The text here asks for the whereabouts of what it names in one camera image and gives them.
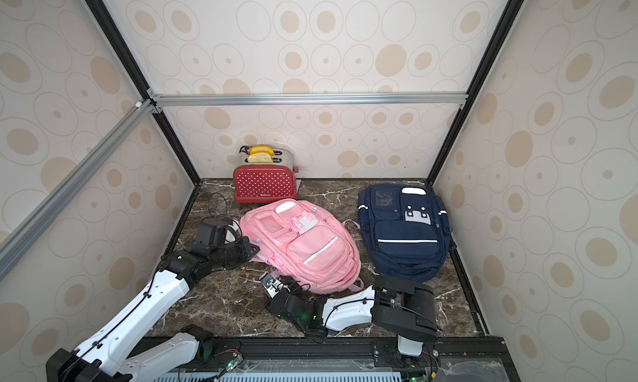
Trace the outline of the pink backpack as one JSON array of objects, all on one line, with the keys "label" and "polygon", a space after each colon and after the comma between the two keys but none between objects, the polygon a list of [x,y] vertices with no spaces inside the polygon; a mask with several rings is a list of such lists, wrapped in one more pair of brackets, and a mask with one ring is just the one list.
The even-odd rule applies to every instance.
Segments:
[{"label": "pink backpack", "polygon": [[327,295],[363,289],[357,244],[324,208],[283,199],[247,212],[239,226],[260,248],[255,262],[276,268],[310,292]]}]

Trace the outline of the red polka dot toaster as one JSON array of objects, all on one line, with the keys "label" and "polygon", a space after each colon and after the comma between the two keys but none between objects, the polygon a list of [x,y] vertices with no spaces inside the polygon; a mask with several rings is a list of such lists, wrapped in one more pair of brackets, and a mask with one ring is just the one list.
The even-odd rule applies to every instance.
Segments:
[{"label": "red polka dot toaster", "polygon": [[239,149],[239,165],[234,170],[234,200],[240,203],[271,203],[282,199],[296,199],[298,183],[292,154],[273,148],[272,164],[249,164],[246,159],[253,146]]}]

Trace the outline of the navy blue backpack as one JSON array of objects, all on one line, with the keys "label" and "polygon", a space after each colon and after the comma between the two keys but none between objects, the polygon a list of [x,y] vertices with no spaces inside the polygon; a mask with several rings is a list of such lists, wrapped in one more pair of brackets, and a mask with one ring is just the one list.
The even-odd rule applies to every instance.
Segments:
[{"label": "navy blue backpack", "polygon": [[429,186],[371,185],[358,194],[357,215],[381,274],[425,283],[456,249],[445,204]]}]

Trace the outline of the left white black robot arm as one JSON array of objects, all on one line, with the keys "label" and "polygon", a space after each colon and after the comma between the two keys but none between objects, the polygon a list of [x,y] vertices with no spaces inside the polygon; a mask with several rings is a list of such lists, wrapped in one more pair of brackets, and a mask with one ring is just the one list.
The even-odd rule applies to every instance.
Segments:
[{"label": "left white black robot arm", "polygon": [[143,360],[127,358],[172,305],[205,277],[252,260],[259,247],[228,217],[207,217],[189,250],[175,250],[159,263],[146,286],[105,326],[74,350],[58,350],[46,363],[48,381],[133,381]]}]

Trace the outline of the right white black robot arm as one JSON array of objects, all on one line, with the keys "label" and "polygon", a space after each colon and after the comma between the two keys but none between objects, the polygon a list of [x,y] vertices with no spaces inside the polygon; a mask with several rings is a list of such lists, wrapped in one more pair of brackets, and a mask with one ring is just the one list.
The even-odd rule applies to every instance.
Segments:
[{"label": "right white black robot arm", "polygon": [[294,325],[305,337],[323,342],[355,325],[372,324],[397,336],[398,352],[417,357],[439,334],[435,294],[425,285],[378,275],[367,288],[348,297],[303,300],[302,286],[291,277],[260,277],[273,316]]}]

